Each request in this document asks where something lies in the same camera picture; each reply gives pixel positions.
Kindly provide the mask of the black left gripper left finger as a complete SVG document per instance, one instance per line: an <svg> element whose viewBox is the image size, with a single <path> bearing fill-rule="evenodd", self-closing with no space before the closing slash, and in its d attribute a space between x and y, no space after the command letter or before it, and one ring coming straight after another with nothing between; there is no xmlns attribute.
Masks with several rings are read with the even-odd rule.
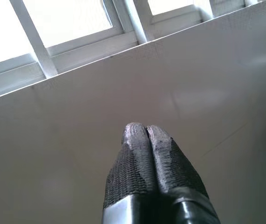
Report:
<svg viewBox="0 0 266 224"><path fill-rule="evenodd" d="M127 124L121 146L106 179L103 223L154 224L158 185L145 126Z"/></svg>

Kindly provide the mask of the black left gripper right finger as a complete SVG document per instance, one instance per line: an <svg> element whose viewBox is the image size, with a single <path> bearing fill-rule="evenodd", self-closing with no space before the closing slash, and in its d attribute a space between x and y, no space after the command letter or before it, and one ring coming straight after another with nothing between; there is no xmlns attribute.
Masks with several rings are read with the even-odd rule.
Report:
<svg viewBox="0 0 266 224"><path fill-rule="evenodd" d="M147 127L160 191L163 224L217 224L205 185L175 140L158 126Z"/></svg>

